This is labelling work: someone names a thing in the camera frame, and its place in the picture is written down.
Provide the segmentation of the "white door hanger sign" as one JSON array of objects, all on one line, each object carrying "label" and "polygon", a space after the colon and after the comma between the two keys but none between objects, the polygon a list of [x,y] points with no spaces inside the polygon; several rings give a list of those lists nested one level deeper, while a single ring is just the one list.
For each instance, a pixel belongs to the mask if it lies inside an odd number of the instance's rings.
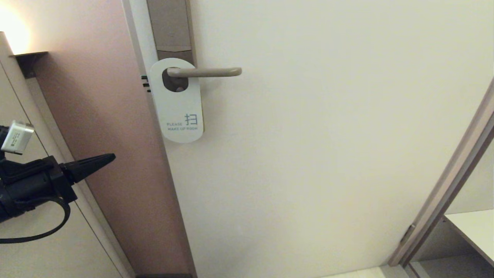
[{"label": "white door hanger sign", "polygon": [[204,132],[203,110],[198,78],[189,78],[182,92],[166,88],[163,72],[168,68],[195,69],[191,63],[166,58],[154,63],[148,73],[151,94],[162,135],[173,142],[188,144],[198,140]]}]

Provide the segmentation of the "bronze door lock plate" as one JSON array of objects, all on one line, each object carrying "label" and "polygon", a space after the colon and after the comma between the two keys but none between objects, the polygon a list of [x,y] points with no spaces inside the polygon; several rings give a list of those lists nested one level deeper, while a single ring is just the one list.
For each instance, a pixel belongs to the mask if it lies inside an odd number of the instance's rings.
[{"label": "bronze door lock plate", "polygon": [[195,65],[189,0],[147,0],[158,60],[178,58]]}]

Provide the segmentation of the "cream white door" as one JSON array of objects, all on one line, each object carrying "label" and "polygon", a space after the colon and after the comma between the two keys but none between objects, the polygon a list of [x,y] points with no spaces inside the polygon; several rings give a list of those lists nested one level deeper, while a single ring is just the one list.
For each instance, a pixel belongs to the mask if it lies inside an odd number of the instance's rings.
[{"label": "cream white door", "polygon": [[185,0],[205,129],[164,139],[198,278],[396,250],[492,79],[494,0]]}]

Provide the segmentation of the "cream wardrobe panel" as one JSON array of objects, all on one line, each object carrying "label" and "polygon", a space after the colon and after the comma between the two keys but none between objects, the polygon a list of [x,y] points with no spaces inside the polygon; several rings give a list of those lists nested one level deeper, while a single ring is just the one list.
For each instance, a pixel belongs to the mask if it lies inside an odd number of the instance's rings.
[{"label": "cream wardrobe panel", "polygon": [[[60,163],[74,160],[37,79],[23,75],[0,31],[0,125],[13,120],[31,123],[35,133],[23,155],[7,158],[20,163],[50,155]],[[60,231],[38,241],[0,244],[0,278],[135,278],[86,182],[73,188],[78,199]]]}]

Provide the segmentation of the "white closet shelf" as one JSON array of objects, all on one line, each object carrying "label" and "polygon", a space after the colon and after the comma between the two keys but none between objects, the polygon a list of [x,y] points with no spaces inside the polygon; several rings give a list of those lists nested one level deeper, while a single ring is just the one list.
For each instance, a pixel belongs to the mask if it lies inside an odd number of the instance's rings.
[{"label": "white closet shelf", "polygon": [[444,217],[494,268],[494,210],[446,214]]}]

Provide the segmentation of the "taupe frame hinge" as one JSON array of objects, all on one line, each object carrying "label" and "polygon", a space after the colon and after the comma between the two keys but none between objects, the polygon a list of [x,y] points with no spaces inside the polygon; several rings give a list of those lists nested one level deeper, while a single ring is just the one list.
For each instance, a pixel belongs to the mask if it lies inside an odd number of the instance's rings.
[{"label": "taupe frame hinge", "polygon": [[413,231],[415,230],[415,227],[416,225],[414,223],[412,223],[407,229],[406,229],[406,232],[404,233],[404,235],[402,236],[401,240],[400,240],[400,244],[404,244],[406,241],[409,240],[409,237],[411,236],[411,234],[413,233]]}]

